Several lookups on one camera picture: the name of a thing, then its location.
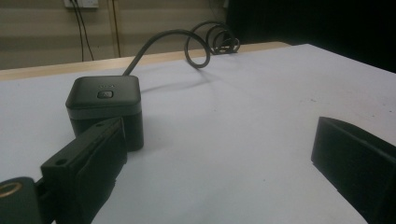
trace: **black plastic object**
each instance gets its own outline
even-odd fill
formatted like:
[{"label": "black plastic object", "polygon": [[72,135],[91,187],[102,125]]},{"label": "black plastic object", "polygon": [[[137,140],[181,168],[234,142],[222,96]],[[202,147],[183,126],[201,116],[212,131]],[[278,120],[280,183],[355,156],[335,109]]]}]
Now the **black plastic object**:
[{"label": "black plastic object", "polygon": [[128,151],[144,145],[137,77],[80,77],[69,93],[66,107],[76,136],[96,122],[122,117]]},{"label": "black plastic object", "polygon": [[88,224],[127,160],[122,119],[93,125],[42,166],[43,177],[0,183],[0,223]]},{"label": "black plastic object", "polygon": [[349,123],[319,118],[312,162],[369,223],[396,223],[396,147]]}]

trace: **electrical outlet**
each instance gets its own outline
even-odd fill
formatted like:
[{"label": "electrical outlet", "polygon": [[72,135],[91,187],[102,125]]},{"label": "electrical outlet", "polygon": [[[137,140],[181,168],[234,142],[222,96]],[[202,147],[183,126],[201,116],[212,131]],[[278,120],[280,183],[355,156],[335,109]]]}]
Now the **electrical outlet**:
[{"label": "electrical outlet", "polygon": [[[73,8],[73,4],[71,3],[71,1],[76,1],[76,0],[64,0],[64,6]],[[98,0],[77,0],[77,2],[78,2],[78,6],[80,8],[98,8],[99,7]]]}]

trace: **button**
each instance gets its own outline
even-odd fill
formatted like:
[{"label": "button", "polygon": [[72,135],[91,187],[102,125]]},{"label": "button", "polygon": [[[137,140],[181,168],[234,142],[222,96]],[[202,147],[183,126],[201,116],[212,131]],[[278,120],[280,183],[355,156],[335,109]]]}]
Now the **button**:
[{"label": "button", "polygon": [[107,99],[113,97],[113,91],[99,91],[98,98],[99,99]]}]

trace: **white tabletop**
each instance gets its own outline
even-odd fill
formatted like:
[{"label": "white tabletop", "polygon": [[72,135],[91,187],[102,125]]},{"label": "white tabletop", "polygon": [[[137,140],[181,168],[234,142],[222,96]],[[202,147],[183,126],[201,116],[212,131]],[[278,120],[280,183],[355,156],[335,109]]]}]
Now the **white tabletop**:
[{"label": "white tabletop", "polygon": [[[0,82],[0,181],[30,176],[74,139],[64,102],[82,76]],[[366,223],[310,160],[318,117],[396,145],[396,75],[309,45],[138,65],[145,146],[100,223]]]}]

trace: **dark background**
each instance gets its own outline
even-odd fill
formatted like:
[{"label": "dark background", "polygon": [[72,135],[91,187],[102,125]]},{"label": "dark background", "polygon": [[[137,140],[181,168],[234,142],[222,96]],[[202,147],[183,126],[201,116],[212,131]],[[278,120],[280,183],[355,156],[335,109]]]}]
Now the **dark background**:
[{"label": "dark background", "polygon": [[227,24],[242,44],[311,44],[396,73],[390,1],[230,0]]}]

